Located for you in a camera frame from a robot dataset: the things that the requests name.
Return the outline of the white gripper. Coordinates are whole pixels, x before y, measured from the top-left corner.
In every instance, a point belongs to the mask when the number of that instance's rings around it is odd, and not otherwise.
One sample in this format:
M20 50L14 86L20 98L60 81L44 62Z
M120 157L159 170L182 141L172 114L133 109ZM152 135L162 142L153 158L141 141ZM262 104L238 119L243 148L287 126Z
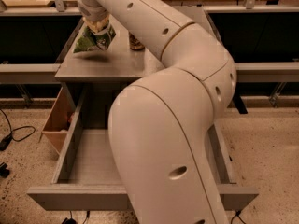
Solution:
M105 29L109 23L107 10L95 0L77 0L78 9L86 25L94 32L98 33Z

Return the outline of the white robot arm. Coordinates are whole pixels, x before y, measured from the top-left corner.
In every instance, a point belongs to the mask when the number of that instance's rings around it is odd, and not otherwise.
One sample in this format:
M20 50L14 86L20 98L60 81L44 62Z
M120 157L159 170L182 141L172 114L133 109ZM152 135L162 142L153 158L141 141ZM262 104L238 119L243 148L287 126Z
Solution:
M228 224L206 155L210 127L232 100L233 58L161 0L82 0L104 7L164 66L115 99L110 145L140 224Z

